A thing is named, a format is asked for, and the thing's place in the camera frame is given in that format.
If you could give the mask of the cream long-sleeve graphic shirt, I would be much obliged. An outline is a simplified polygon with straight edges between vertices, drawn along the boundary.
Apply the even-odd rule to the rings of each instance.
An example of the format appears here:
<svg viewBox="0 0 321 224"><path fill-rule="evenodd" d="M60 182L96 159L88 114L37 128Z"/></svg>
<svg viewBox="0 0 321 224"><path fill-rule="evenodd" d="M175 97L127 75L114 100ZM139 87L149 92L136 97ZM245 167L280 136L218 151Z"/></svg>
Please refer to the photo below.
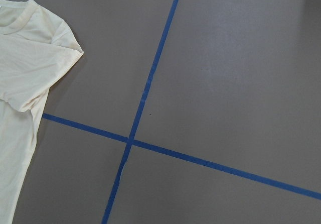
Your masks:
<svg viewBox="0 0 321 224"><path fill-rule="evenodd" d="M1 0L1 223L13 221L49 89L82 55L62 18Z"/></svg>

